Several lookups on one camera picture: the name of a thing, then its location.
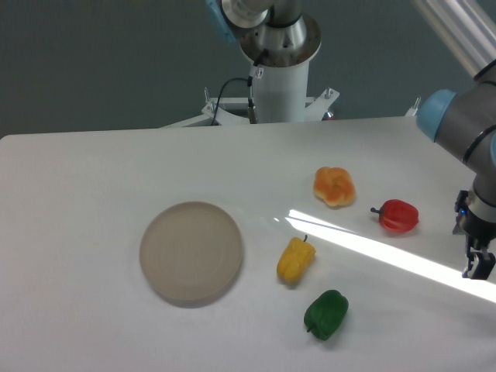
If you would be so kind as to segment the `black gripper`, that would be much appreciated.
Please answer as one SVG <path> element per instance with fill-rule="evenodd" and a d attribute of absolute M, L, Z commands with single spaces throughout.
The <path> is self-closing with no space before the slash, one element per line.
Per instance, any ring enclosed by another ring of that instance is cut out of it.
<path fill-rule="evenodd" d="M 495 206 L 486 203 L 474 190 L 460 191 L 454 212 L 452 234 L 466 238 L 467 266 L 462 277 L 487 280 L 495 266 L 495 255 L 486 250 L 495 239 Z"/>

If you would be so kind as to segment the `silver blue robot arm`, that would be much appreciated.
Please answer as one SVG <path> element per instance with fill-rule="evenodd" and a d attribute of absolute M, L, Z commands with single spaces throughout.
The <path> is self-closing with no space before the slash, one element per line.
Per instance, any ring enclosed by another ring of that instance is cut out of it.
<path fill-rule="evenodd" d="M 495 265 L 495 24 L 475 1 L 417 1 L 415 7 L 475 81 L 459 95 L 439 90 L 416 113 L 420 130 L 474 174 L 455 203 L 455 233 L 466 237 L 465 278 L 487 279 Z M 251 123 L 324 119 L 333 98 L 306 97 L 309 61 L 322 37 L 300 1 L 209 1 L 214 27 L 251 62 Z"/>

